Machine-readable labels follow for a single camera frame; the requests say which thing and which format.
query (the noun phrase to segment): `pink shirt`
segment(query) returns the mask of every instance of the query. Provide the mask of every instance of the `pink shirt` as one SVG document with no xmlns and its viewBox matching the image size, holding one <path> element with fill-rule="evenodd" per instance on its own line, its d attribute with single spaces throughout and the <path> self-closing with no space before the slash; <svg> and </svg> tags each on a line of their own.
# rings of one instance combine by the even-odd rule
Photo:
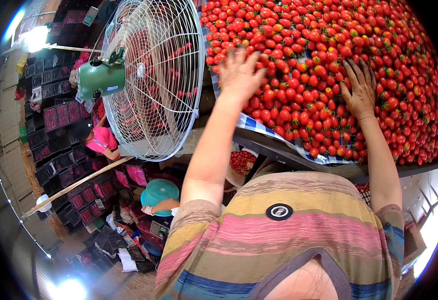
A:
<svg viewBox="0 0 438 300">
<path fill-rule="evenodd" d="M 87 143 L 87 147 L 99 153 L 104 153 L 106 148 L 114 150 L 117 148 L 117 142 L 111 129 L 106 127 L 97 127 L 92 129 L 94 138 Z"/>
</svg>

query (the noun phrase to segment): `electric fan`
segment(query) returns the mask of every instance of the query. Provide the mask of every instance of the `electric fan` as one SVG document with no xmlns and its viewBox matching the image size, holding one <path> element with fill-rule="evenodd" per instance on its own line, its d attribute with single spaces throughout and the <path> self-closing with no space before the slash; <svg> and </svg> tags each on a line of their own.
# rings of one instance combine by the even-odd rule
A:
<svg viewBox="0 0 438 300">
<path fill-rule="evenodd" d="M 108 83 L 94 97 L 101 95 L 110 127 L 128 153 L 162 161 L 181 148 L 198 116 L 204 57 L 191 0 L 120 3 L 104 34 L 104 71 L 94 76 L 117 82 L 125 73 L 125 82 Z"/>
</svg>

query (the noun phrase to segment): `striped shirt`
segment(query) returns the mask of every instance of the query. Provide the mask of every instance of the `striped shirt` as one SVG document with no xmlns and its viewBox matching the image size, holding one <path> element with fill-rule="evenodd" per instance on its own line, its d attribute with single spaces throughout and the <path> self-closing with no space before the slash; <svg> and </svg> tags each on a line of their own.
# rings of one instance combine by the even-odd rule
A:
<svg viewBox="0 0 438 300">
<path fill-rule="evenodd" d="M 180 208 L 157 271 L 156 299 L 264 299 L 316 255 L 340 300 L 396 294 L 402 211 L 390 204 L 372 212 L 345 178 L 263 175 L 242 187 L 221 216 L 217 211 L 205 200 Z"/>
</svg>

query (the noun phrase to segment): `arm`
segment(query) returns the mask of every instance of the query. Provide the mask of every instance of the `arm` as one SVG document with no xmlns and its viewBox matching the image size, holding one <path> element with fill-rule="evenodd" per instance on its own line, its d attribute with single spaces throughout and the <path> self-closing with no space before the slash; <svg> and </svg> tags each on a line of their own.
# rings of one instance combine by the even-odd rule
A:
<svg viewBox="0 0 438 300">
<path fill-rule="evenodd" d="M 155 214 L 159 211 L 166 210 L 166 209 L 173 209 L 179 207 L 179 201 L 177 201 L 174 198 L 168 198 L 164 199 L 161 202 L 157 203 L 152 209 L 151 213 Z"/>
<path fill-rule="evenodd" d="M 372 69 L 362 59 L 362 70 L 352 60 L 344 60 L 343 65 L 352 85 L 352 95 L 345 83 L 341 82 L 342 97 L 360 123 L 367 143 L 371 208 L 376 213 L 389 204 L 402 208 L 401 184 L 396 164 L 374 116 L 376 79 Z"/>
<path fill-rule="evenodd" d="M 266 72 L 255 72 L 259 53 L 246 59 L 246 50 L 230 51 L 220 66 L 221 95 L 192 155 L 182 185 L 180 206 L 189 201 L 210 201 L 220 214 L 224 180 L 231 157 L 231 145 L 237 119 L 246 101 L 260 86 Z"/>
<path fill-rule="evenodd" d="M 106 122 L 107 117 L 106 115 L 104 115 L 104 117 L 102 117 L 102 119 L 100 119 L 100 121 L 96 124 L 96 127 L 94 128 L 98 128 L 98 127 L 102 127 L 104 125 L 104 123 Z"/>
<path fill-rule="evenodd" d="M 104 149 L 104 152 L 102 154 L 104 154 L 108 159 L 114 160 L 119 156 L 119 149 L 112 152 L 109 147 L 107 147 L 106 149 Z"/>
</svg>

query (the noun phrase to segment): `yellow crate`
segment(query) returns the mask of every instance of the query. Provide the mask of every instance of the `yellow crate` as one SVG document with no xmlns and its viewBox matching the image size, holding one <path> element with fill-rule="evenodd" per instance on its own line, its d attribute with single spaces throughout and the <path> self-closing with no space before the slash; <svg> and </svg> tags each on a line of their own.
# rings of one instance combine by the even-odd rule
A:
<svg viewBox="0 0 438 300">
<path fill-rule="evenodd" d="M 19 58 L 19 61 L 17 62 L 17 65 L 16 65 L 16 72 L 18 72 L 20 75 L 22 75 L 24 73 L 24 69 L 26 67 L 27 61 L 28 61 L 28 54 L 23 53 L 21 55 L 21 58 Z"/>
</svg>

